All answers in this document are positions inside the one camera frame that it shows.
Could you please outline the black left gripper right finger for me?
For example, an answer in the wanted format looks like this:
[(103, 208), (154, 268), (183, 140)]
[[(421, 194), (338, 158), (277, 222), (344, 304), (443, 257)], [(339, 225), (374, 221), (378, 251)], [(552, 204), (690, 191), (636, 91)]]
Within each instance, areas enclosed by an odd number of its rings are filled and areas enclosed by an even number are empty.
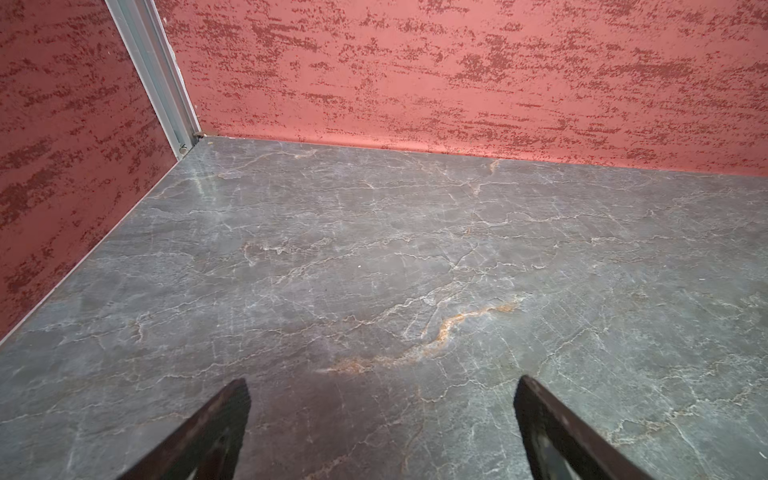
[(650, 477), (535, 378), (520, 377), (514, 408), (533, 478)]

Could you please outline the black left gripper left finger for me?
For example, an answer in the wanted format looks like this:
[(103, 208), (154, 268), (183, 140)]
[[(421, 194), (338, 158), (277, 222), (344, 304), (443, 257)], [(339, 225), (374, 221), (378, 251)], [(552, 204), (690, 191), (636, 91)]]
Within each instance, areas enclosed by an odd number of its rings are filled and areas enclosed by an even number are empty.
[(232, 479), (250, 407), (246, 380), (231, 381), (120, 477)]

